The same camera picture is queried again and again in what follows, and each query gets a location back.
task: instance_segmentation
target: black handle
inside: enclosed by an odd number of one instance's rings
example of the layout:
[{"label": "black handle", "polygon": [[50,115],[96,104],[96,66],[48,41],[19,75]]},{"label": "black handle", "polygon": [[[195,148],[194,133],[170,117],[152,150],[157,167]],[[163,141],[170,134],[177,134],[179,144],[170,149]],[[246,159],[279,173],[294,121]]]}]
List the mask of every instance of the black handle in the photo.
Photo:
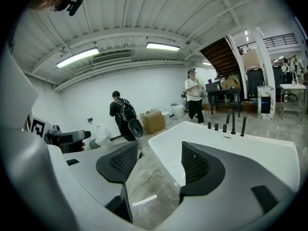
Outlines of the black handle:
[{"label": "black handle", "polygon": [[241,133],[242,137],[244,137],[245,127],[246,127],[246,119],[247,119],[247,117],[244,117],[243,126],[242,126],[242,133]]}]

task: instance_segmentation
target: cardboard box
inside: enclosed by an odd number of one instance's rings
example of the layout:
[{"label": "cardboard box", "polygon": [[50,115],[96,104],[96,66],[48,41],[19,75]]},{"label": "cardboard box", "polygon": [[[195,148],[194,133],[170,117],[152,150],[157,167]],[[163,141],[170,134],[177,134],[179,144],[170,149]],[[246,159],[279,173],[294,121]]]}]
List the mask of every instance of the cardboard box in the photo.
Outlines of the cardboard box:
[{"label": "cardboard box", "polygon": [[148,134],[165,129],[165,120],[160,110],[151,110],[148,113],[140,114],[140,117]]},{"label": "cardboard box", "polygon": [[241,88],[240,81],[235,76],[227,78],[226,81],[220,84],[220,88],[228,89],[230,85],[233,85],[233,88]]}]

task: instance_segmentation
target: ceiling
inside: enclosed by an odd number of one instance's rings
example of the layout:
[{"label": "ceiling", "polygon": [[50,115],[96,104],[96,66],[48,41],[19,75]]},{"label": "ceiling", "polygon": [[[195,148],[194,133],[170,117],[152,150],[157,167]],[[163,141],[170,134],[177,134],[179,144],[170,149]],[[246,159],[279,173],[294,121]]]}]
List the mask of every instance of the ceiling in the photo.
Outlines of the ceiling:
[{"label": "ceiling", "polygon": [[[65,10],[26,9],[15,32],[13,56],[26,74],[63,90],[108,72],[204,61],[199,51],[207,45],[285,14],[280,0],[84,0],[74,16]],[[180,50],[146,49],[147,42]],[[95,46],[104,54],[130,51],[132,58],[129,64],[119,59],[94,66],[87,58],[56,67],[60,60]]]}]

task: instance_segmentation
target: ceiling light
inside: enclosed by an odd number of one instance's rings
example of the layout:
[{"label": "ceiling light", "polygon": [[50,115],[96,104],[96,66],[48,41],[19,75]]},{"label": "ceiling light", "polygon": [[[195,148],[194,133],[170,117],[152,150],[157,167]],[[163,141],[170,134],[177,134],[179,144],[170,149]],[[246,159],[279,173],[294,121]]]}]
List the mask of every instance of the ceiling light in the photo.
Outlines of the ceiling light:
[{"label": "ceiling light", "polygon": [[180,49],[179,46],[168,45],[168,44],[159,44],[159,43],[147,43],[146,48],[169,50],[169,51],[178,51]]},{"label": "ceiling light", "polygon": [[57,67],[58,68],[62,68],[64,66],[66,66],[66,65],[69,65],[69,64],[75,62],[75,61],[78,61],[80,59],[86,58],[88,56],[96,55],[98,53],[99,53],[99,51],[98,51],[97,47],[91,48],[91,49],[88,49],[88,50],[85,50],[85,51],[82,51],[82,52],[79,52],[79,53],[77,53],[75,55],[72,55],[72,56],[70,56],[70,57],[68,57],[68,58],[58,62],[57,63]]}]

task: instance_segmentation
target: bag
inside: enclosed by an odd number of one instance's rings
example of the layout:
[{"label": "bag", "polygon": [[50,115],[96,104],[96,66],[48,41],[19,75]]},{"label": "bag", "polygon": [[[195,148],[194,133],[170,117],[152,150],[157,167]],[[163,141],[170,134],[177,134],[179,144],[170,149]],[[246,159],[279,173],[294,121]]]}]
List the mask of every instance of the bag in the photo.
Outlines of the bag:
[{"label": "bag", "polygon": [[129,122],[132,119],[136,119],[136,112],[133,108],[133,106],[130,105],[130,103],[126,100],[123,99],[124,103],[122,103],[119,100],[115,100],[117,104],[120,105],[120,113],[117,114],[121,119],[124,121]]}]

